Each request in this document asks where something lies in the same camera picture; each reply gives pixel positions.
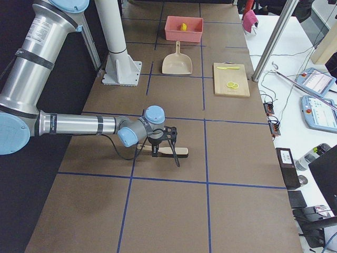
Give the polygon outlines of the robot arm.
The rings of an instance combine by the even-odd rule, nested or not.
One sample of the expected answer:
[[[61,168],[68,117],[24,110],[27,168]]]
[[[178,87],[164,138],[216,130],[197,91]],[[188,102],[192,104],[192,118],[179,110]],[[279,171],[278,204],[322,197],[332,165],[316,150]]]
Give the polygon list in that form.
[[[9,60],[34,17],[31,1],[1,1],[1,67]],[[79,35],[66,39],[55,70],[37,105],[53,112],[81,112],[90,93],[95,72]],[[33,137],[16,153],[1,156],[1,170],[57,168],[70,135]]]

